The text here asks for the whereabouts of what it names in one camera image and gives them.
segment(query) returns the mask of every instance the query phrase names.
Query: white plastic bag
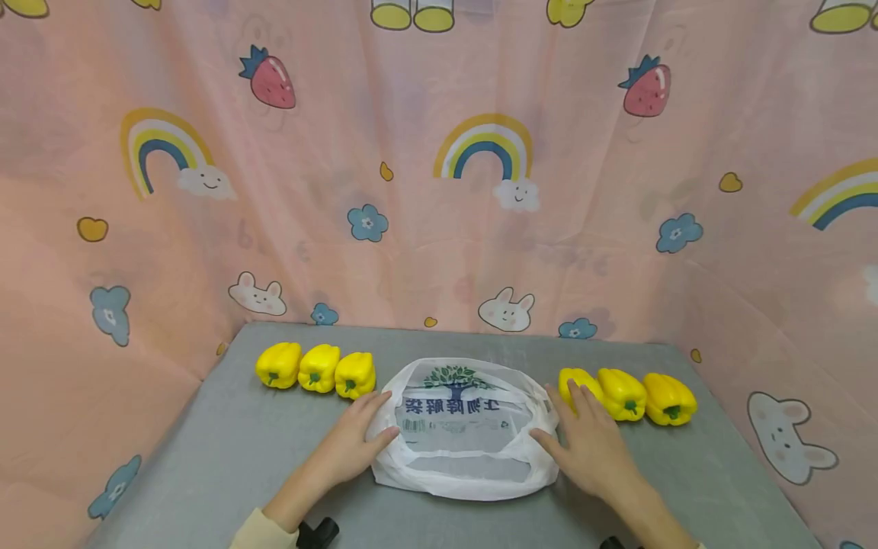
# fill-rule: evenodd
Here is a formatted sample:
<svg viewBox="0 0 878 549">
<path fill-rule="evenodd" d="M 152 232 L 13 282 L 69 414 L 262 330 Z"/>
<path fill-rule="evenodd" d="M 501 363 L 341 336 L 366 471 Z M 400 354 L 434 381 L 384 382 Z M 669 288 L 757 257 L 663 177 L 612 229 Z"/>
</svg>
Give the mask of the white plastic bag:
<svg viewBox="0 0 878 549">
<path fill-rule="evenodd" d="M 384 387 L 393 391 L 367 438 L 399 425 L 372 463 L 379 484 L 490 502 L 536 492 L 558 466 L 531 429 L 554 434 L 545 390 L 517 370 L 471 358 L 421 358 Z"/>
</svg>

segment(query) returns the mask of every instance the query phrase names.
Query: finger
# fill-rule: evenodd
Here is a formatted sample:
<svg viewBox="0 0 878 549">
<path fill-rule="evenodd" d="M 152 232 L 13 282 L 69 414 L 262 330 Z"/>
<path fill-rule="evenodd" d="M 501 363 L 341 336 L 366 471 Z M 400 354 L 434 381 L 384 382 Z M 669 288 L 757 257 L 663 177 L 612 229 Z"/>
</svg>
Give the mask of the finger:
<svg viewBox="0 0 878 549">
<path fill-rule="evenodd" d="M 564 402 L 561 395 L 558 394 L 558 390 L 548 383 L 546 384 L 546 393 L 549 394 L 549 400 L 558 412 L 558 417 L 561 419 L 561 426 L 564 427 L 564 432 L 568 432 L 567 427 L 573 425 L 576 421 L 576 416 L 573 415 L 573 410 L 567 406 L 567 403 Z"/>
<path fill-rule="evenodd" d="M 366 445 L 369 447 L 371 459 L 374 459 L 384 448 L 386 448 L 393 439 L 399 436 L 399 427 L 396 425 L 378 433 L 378 436 L 370 440 Z"/>
<path fill-rule="evenodd" d="M 376 396 L 373 396 L 368 402 L 366 402 L 362 414 L 367 418 L 367 421 L 372 421 L 372 418 L 375 417 L 378 409 L 381 408 L 392 395 L 393 393 L 391 391 L 385 391 L 382 394 L 376 394 Z"/>
<path fill-rule="evenodd" d="M 588 387 L 582 387 L 582 394 L 586 397 L 588 407 L 592 410 L 592 415 L 594 415 L 594 419 L 597 420 L 598 423 L 615 423 L 613 418 L 609 416 L 607 409 L 604 408 L 601 401 L 599 401 L 597 397 L 588 390 Z"/>
<path fill-rule="evenodd" d="M 555 437 L 542 429 L 531 429 L 530 436 L 536 440 L 559 466 L 567 461 L 567 450 Z"/>
<path fill-rule="evenodd" d="M 366 404 L 369 404 L 369 402 L 372 399 L 374 399 L 376 397 L 376 395 L 378 395 L 378 393 L 376 393 L 375 391 L 371 391 L 370 393 L 366 393 L 363 396 L 361 396 L 360 398 L 356 399 L 354 401 L 354 403 L 351 404 L 350 406 L 352 408 L 356 407 L 356 409 L 365 408 Z"/>
<path fill-rule="evenodd" d="M 573 398 L 573 405 L 576 407 L 576 411 L 579 413 L 579 419 L 592 421 L 594 419 L 594 411 L 592 410 L 592 407 L 588 404 L 588 400 L 584 395 L 584 393 L 591 394 L 591 391 L 588 390 L 588 387 L 579 386 L 576 381 L 568 379 L 567 388 L 570 390 L 570 396 Z"/>
<path fill-rule="evenodd" d="M 365 408 L 366 404 L 368 404 L 369 401 L 371 401 L 373 398 L 375 398 L 375 395 L 376 395 L 375 391 L 372 391 L 371 393 L 364 394 L 360 398 L 356 399 L 353 404 L 348 406 L 348 409 L 345 410 L 345 413 L 352 415 L 354 417 L 360 415 L 363 408 Z"/>
</svg>

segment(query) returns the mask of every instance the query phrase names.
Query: beige sleeve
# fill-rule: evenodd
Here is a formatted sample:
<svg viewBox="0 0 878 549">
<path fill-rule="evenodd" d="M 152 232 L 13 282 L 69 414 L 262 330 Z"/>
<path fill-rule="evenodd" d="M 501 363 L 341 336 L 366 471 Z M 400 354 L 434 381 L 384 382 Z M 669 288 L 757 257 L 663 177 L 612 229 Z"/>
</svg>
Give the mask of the beige sleeve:
<svg viewBox="0 0 878 549">
<path fill-rule="evenodd" d="M 287 533 L 274 521 L 263 515 L 262 509 L 253 509 L 250 517 L 234 535 L 229 549 L 292 549 L 299 539 L 299 531 Z"/>
</svg>

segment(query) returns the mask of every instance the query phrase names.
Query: blue flower print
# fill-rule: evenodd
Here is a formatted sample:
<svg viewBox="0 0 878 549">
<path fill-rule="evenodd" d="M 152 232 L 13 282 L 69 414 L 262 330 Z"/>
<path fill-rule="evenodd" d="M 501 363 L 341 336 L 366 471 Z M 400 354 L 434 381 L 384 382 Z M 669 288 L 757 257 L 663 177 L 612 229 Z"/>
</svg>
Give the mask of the blue flower print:
<svg viewBox="0 0 878 549">
<path fill-rule="evenodd" d="M 677 219 L 670 219 L 661 224 L 658 229 L 659 239 L 656 249 L 660 252 L 675 254 L 686 248 L 690 242 L 695 242 L 704 234 L 701 225 L 695 222 L 695 216 L 691 213 L 683 213 Z"/>
<path fill-rule="evenodd" d="M 578 318 L 573 322 L 565 322 L 558 326 L 558 333 L 561 337 L 588 339 L 598 333 L 598 327 L 587 318 Z"/>
<path fill-rule="evenodd" d="M 95 498 L 94 502 L 89 505 L 89 518 L 98 518 L 101 520 L 107 518 L 116 502 L 125 493 L 131 481 L 137 476 L 140 470 L 140 455 L 131 458 L 131 461 L 116 469 L 116 472 L 110 475 L 104 492 Z"/>
<path fill-rule="evenodd" d="M 125 307 L 131 299 L 131 293 L 124 286 L 114 286 L 107 290 L 98 286 L 91 291 L 92 318 L 98 329 L 109 334 L 119 347 L 128 345 L 128 313 Z"/>
<path fill-rule="evenodd" d="M 380 213 L 372 204 L 366 204 L 362 209 L 351 208 L 348 212 L 350 233 L 357 240 L 371 240 L 381 242 L 381 237 L 387 230 L 387 218 Z"/>
<path fill-rule="evenodd" d="M 326 303 L 318 303 L 311 313 L 311 320 L 316 322 L 318 326 L 332 326 L 338 322 L 338 313 L 329 308 Z"/>
</svg>

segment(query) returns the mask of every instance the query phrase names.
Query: barcode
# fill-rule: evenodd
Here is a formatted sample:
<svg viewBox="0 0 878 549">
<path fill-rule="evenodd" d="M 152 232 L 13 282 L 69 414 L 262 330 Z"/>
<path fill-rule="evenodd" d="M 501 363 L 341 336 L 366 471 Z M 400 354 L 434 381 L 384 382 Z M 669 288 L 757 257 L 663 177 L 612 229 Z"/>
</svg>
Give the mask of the barcode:
<svg viewBox="0 0 878 549">
<path fill-rule="evenodd" d="M 410 433 L 423 433 L 427 431 L 427 424 L 422 419 L 404 419 L 402 420 L 402 430 Z"/>
</svg>

